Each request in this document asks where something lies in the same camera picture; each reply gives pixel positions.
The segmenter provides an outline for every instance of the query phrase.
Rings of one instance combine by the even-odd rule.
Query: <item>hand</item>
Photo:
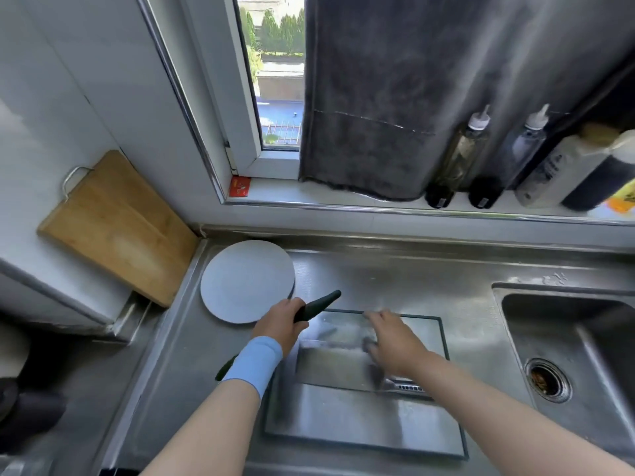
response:
[[[293,323],[295,313],[303,307],[305,302],[299,297],[292,300],[282,299],[274,304],[256,323],[251,332],[251,339],[258,336],[273,337],[282,346],[282,354],[286,356],[298,340],[300,333],[309,327],[305,321]]]
[[[366,312],[364,315],[373,324],[377,334],[377,344],[368,347],[373,359],[391,376],[413,379],[417,362],[428,353],[423,343],[401,317],[388,309]]]

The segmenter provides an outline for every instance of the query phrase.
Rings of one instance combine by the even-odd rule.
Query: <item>wooden cutting board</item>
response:
[[[153,302],[172,304],[199,239],[116,150],[37,228]]]

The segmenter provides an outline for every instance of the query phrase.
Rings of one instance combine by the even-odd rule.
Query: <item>forearm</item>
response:
[[[241,475],[259,405],[251,384],[220,383],[142,475]]]
[[[428,353],[413,379],[472,436],[506,476],[635,475],[635,470],[529,406]]]

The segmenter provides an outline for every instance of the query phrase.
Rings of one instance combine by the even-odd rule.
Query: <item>metal handle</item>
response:
[[[70,172],[68,172],[68,175],[64,177],[64,181],[62,182],[62,195],[64,196],[64,203],[68,202],[68,191],[66,190],[66,184],[68,183],[70,178],[73,175],[75,175],[75,172],[77,172],[79,169],[86,169],[89,172],[92,172],[93,170],[95,170],[95,169],[92,169],[91,167],[84,167],[83,165],[79,165],[73,168]]]

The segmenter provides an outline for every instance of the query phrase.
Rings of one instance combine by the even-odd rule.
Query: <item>light blue wristband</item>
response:
[[[282,360],[282,347],[272,337],[255,337],[242,349],[223,381],[242,379],[256,388],[260,400],[275,368]]]

